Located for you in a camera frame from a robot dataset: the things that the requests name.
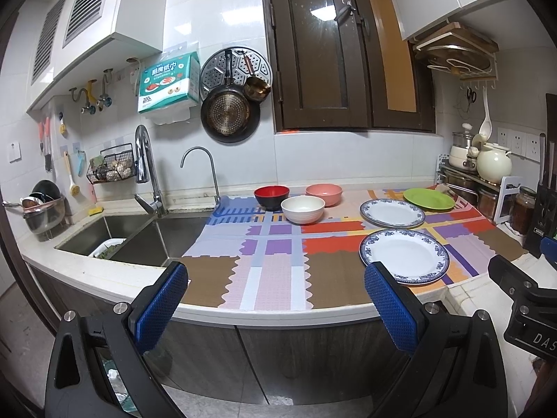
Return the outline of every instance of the black knife block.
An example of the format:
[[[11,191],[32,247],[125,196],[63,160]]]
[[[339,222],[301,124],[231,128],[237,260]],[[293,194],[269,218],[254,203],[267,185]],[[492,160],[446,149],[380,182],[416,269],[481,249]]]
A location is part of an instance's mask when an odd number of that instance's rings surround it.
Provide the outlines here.
[[[524,249],[539,258],[541,256],[540,242],[544,237],[553,238],[557,231],[557,191],[545,185],[538,184],[536,206],[530,223],[530,229],[524,241]]]

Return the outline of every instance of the wire basket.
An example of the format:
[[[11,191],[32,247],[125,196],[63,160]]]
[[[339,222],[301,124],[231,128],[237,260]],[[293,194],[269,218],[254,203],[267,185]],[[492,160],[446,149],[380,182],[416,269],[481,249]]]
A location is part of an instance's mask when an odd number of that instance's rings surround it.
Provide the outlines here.
[[[107,151],[128,147],[118,153],[103,155]],[[119,144],[113,148],[103,149],[102,163],[94,168],[93,162],[89,164],[87,179],[93,185],[106,184],[107,182],[118,182],[135,176],[135,159],[131,143]]]

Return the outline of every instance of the white bowl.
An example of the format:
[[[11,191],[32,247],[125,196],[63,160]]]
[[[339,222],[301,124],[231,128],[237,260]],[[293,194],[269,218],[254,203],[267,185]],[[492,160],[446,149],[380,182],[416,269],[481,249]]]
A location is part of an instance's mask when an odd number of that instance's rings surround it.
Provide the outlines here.
[[[317,196],[293,196],[285,199],[282,212],[292,223],[308,224],[321,218],[325,209],[325,201]]]

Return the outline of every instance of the white spoon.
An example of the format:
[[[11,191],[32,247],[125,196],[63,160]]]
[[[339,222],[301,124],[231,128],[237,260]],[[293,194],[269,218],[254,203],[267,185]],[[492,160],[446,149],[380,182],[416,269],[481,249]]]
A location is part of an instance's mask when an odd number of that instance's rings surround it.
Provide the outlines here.
[[[492,131],[491,119],[489,119],[489,108],[487,106],[487,86],[484,86],[484,109],[486,112],[486,117],[484,119],[484,122],[482,122],[478,133],[482,135],[482,137],[485,137],[487,141],[489,140]]]

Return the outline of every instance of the faucet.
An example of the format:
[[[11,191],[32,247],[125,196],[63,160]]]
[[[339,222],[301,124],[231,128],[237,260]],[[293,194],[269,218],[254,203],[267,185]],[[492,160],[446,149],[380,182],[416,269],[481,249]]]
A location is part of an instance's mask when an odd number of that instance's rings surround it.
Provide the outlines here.
[[[137,157],[137,173],[135,181],[137,184],[144,184],[148,182],[149,177],[151,177],[153,201],[150,204],[145,199],[141,198],[141,196],[137,193],[134,198],[147,213],[157,213],[157,215],[161,217],[166,213],[166,209],[164,208],[163,198],[160,192],[157,171],[155,170],[155,162],[152,158],[151,140],[149,139],[147,128],[143,124],[138,125],[135,130],[135,156]]]
[[[195,151],[195,150],[201,150],[205,153],[207,153],[207,155],[209,156],[209,160],[211,161],[211,170],[213,171],[213,182],[214,182],[214,189],[215,192],[217,193],[217,195],[214,198],[214,203],[215,206],[214,208],[217,209],[220,205],[221,205],[221,195],[218,192],[218,184],[217,184],[217,175],[214,172],[214,162],[213,162],[213,156],[211,155],[211,153],[209,152],[208,149],[202,147],[202,146],[194,146],[193,148],[189,148],[186,153],[184,154],[184,156],[182,157],[182,162],[180,163],[180,168],[184,167],[184,160],[186,159],[186,156],[191,152],[191,151]]]

